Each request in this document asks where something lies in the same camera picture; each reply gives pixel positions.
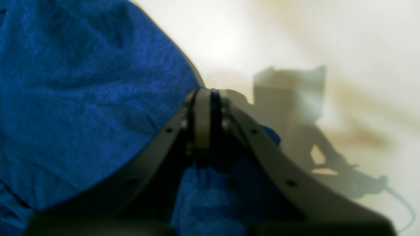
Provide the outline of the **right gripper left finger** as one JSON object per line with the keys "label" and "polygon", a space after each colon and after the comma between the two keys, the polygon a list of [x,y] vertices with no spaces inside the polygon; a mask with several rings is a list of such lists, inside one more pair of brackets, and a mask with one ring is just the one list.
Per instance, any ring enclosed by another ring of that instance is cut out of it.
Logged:
{"label": "right gripper left finger", "polygon": [[130,162],[101,183],[35,216],[27,236],[175,236],[157,220],[129,219],[138,197],[158,174],[185,167],[208,166],[212,90],[191,91],[183,105],[154,139]]}

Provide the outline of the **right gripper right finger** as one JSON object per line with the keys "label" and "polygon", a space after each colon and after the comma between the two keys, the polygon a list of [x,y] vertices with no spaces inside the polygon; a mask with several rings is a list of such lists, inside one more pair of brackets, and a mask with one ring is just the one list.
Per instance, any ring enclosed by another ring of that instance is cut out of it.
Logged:
{"label": "right gripper right finger", "polygon": [[315,181],[279,150],[263,127],[231,104],[224,90],[210,91],[225,136],[240,143],[274,199],[273,216],[257,220],[248,236],[394,236],[384,216],[352,203]]}

